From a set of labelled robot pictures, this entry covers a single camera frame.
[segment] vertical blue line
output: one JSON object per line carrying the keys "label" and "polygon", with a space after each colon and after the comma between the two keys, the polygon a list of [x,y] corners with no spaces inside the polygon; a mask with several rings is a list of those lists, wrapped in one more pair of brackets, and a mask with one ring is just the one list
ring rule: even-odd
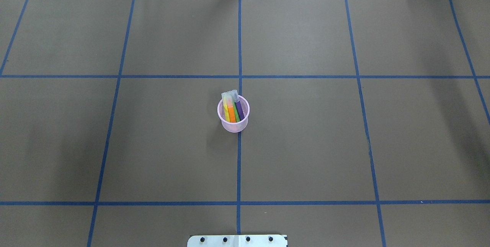
{"label": "vertical blue line", "polygon": [[14,33],[12,34],[12,38],[10,39],[10,43],[8,44],[7,51],[5,52],[5,57],[3,57],[2,67],[0,67],[0,75],[3,73],[3,69],[5,68],[5,64],[7,64],[7,58],[10,54],[10,49],[12,48],[12,44],[14,44],[15,36],[17,35],[17,30],[19,29],[19,25],[21,25],[22,17],[24,16],[24,12],[26,11],[26,7],[28,6],[29,0],[24,1],[24,5],[22,6],[21,15],[19,15],[19,19],[17,20],[17,24],[15,24]]}
{"label": "vertical blue line", "polygon": [[366,134],[367,145],[369,147],[369,161],[371,162],[371,176],[372,176],[372,184],[374,187],[374,196],[376,198],[376,209],[378,211],[378,222],[379,222],[379,230],[381,233],[381,243],[382,243],[383,247],[386,247],[385,228],[383,226],[383,217],[381,215],[381,205],[379,203],[378,182],[376,181],[376,171],[374,169],[374,160],[372,157],[371,137],[369,137],[368,119],[366,117],[366,108],[364,107],[364,96],[363,96],[363,91],[362,91],[362,86],[361,86],[361,78],[359,75],[359,65],[357,64],[357,53],[356,53],[356,46],[354,44],[354,34],[352,32],[352,22],[350,20],[350,10],[349,10],[348,0],[345,0],[345,10],[347,12],[347,21],[348,21],[348,25],[349,25],[349,34],[350,34],[350,45],[352,46],[352,55],[354,57],[354,67],[356,69],[357,89],[359,91],[359,98],[361,101],[361,110],[363,113],[364,132]]}
{"label": "vertical blue line", "polygon": [[[242,0],[238,0],[238,94],[242,94]],[[238,132],[237,151],[237,235],[241,231],[242,202],[242,133]]]}
{"label": "vertical blue line", "polygon": [[109,128],[107,129],[107,136],[105,139],[105,147],[104,147],[104,154],[102,157],[102,164],[100,165],[100,173],[99,173],[99,177],[98,177],[97,192],[96,192],[96,196],[95,196],[95,205],[93,206],[93,213],[92,213],[92,218],[91,218],[91,223],[90,223],[89,237],[87,240],[87,247],[91,246],[91,240],[93,237],[93,229],[95,228],[95,220],[96,220],[96,216],[97,216],[98,200],[100,198],[100,189],[102,188],[102,181],[103,181],[104,170],[105,170],[105,162],[107,160],[107,151],[109,150],[109,140],[110,140],[111,132],[112,132],[112,123],[114,122],[114,113],[116,111],[116,104],[117,104],[118,95],[119,95],[119,85],[121,84],[121,76],[123,74],[124,57],[126,56],[127,39],[129,38],[129,29],[131,28],[131,20],[133,18],[134,1],[135,0],[131,1],[131,9],[129,11],[129,18],[128,18],[127,27],[126,27],[126,36],[124,37],[124,45],[122,47],[121,62],[119,64],[118,80],[116,83],[116,90],[114,92],[114,100],[112,101],[111,116],[109,118]]}
{"label": "vertical blue line", "polygon": [[490,124],[490,114],[488,114],[487,104],[485,103],[485,98],[483,98],[483,93],[482,93],[482,90],[480,89],[480,84],[478,83],[478,78],[476,77],[476,72],[475,72],[475,69],[473,67],[473,63],[471,62],[471,58],[469,57],[469,52],[468,52],[468,48],[466,46],[466,42],[464,41],[464,37],[462,36],[461,28],[459,26],[458,18],[456,17],[456,11],[455,11],[454,5],[453,5],[453,0],[449,0],[449,5],[451,6],[451,11],[453,13],[454,23],[456,25],[456,28],[458,29],[458,34],[460,35],[462,47],[464,49],[464,53],[466,54],[466,58],[468,60],[469,68],[471,69],[471,74],[473,75],[473,79],[474,79],[475,84],[476,84],[476,89],[478,90],[478,95],[480,95],[480,100],[482,101],[482,104],[483,104],[483,110],[485,111],[485,114],[487,115],[487,121]]}

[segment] blue grid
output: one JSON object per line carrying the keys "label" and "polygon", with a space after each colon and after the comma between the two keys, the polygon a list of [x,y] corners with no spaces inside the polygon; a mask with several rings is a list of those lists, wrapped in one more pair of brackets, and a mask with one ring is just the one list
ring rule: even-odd
{"label": "blue grid", "polygon": [[[454,17],[454,22],[456,29],[458,30],[458,34],[461,39],[462,46],[464,48],[464,52],[466,54],[469,67],[471,69],[471,76],[418,76],[418,75],[361,75],[359,73],[359,67],[357,62],[357,55],[355,50],[354,43],[354,35],[352,31],[352,24],[350,19],[350,10],[348,5],[348,0],[345,0],[345,10],[347,13],[348,19],[348,27],[350,33],[350,41],[352,46],[352,55],[354,60],[354,66],[356,75],[243,75],[242,74],[242,0],[238,0],[238,76],[237,75],[123,75],[123,66],[124,66],[124,57],[126,55],[126,47],[127,41],[129,37],[129,30],[131,27],[131,19],[134,9],[135,0],[131,2],[131,8],[126,28],[126,36],[124,38],[124,46],[121,55],[121,62],[119,65],[119,73],[117,75],[4,75],[3,70],[5,68],[5,64],[7,63],[7,58],[10,53],[10,49],[14,44],[15,36],[17,34],[17,30],[19,29],[19,25],[21,23],[24,11],[26,10],[26,6],[28,5],[29,0],[25,0],[21,14],[19,19],[17,20],[17,24],[15,26],[14,32],[12,34],[12,38],[8,45],[7,51],[5,53],[5,57],[2,62],[2,66],[0,67],[0,78],[117,78],[116,89],[114,93],[114,100],[112,104],[112,111],[109,119],[109,127],[107,130],[107,137],[105,142],[105,149],[103,153],[103,160],[100,167],[100,175],[97,185],[96,198],[94,202],[77,202],[77,201],[0,201],[0,206],[93,206],[93,214],[91,218],[91,226],[89,231],[89,237],[87,240],[87,246],[91,245],[91,239],[93,236],[93,230],[95,229],[95,221],[97,215],[97,209],[99,206],[236,206],[237,209],[237,233],[240,234],[240,207],[242,205],[246,206],[264,206],[264,205],[274,205],[274,206],[327,206],[327,205],[376,205],[378,212],[378,221],[380,226],[380,235],[382,240],[383,247],[386,246],[385,242],[385,234],[383,228],[383,218],[381,213],[381,205],[425,205],[425,204],[490,204],[490,200],[380,200],[377,188],[376,181],[376,172],[374,167],[374,159],[371,149],[371,140],[369,137],[369,127],[366,116],[366,109],[364,107],[364,98],[361,87],[361,79],[472,79],[475,82],[476,89],[478,91],[479,97],[481,99],[481,103],[483,105],[483,110],[485,111],[485,115],[487,116],[488,123],[490,124],[490,115],[488,113],[488,108],[485,103],[485,99],[483,98],[483,93],[481,91],[478,80],[479,79],[490,79],[490,76],[477,76],[474,70],[469,52],[467,50],[466,42],[464,41],[464,37],[462,35],[462,31],[459,26],[459,22],[456,16],[456,11],[454,9],[454,5],[452,0],[448,0],[452,15]],[[241,132],[238,133],[238,146],[237,146],[237,200],[236,201],[191,201],[191,202],[159,202],[159,201],[150,201],[150,202],[124,202],[124,201],[114,201],[114,202],[103,202],[99,201],[100,198],[100,190],[103,182],[103,174],[105,170],[105,162],[107,159],[107,151],[109,148],[110,135],[112,131],[112,124],[114,121],[114,114],[117,104],[117,98],[119,94],[119,85],[121,83],[121,79],[130,79],[130,78],[201,78],[201,79],[229,79],[235,78],[238,79],[238,91],[241,95],[242,93],[242,79],[282,79],[282,78],[304,78],[304,79],[356,79],[359,91],[360,104],[362,109],[362,115],[364,120],[364,131],[366,133],[366,138],[369,146],[369,158],[371,162],[371,175],[374,187],[374,195],[375,200],[362,200],[362,201],[352,201],[352,200],[340,200],[340,201],[242,201],[241,200],[241,145],[242,145],[242,136]]]}

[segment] purple marker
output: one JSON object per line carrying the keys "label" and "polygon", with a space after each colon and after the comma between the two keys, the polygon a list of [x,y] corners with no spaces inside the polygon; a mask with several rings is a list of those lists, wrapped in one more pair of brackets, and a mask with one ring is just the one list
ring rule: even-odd
{"label": "purple marker", "polygon": [[244,119],[245,116],[243,115],[242,104],[240,102],[240,99],[238,98],[238,92],[236,90],[231,90],[231,97],[233,98],[233,101],[235,102],[235,106],[237,107],[238,116],[240,117],[240,120]]}

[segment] translucent plastic cup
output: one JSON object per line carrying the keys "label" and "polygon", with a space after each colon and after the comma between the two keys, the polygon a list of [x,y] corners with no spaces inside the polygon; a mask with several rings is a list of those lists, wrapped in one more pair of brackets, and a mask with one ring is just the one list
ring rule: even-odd
{"label": "translucent plastic cup", "polygon": [[238,95],[238,98],[240,99],[240,103],[242,104],[243,114],[245,116],[245,118],[243,118],[243,120],[239,121],[238,123],[230,123],[224,118],[223,100],[220,100],[217,104],[217,115],[221,120],[221,124],[226,130],[233,133],[237,133],[245,129],[248,123],[248,114],[250,113],[250,106],[248,105],[248,101],[240,95]]}

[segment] white bracket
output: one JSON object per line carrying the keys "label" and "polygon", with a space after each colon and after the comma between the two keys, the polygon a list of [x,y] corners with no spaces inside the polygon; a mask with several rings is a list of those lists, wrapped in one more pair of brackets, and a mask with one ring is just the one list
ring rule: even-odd
{"label": "white bracket", "polygon": [[187,247],[287,247],[287,235],[191,236]]}

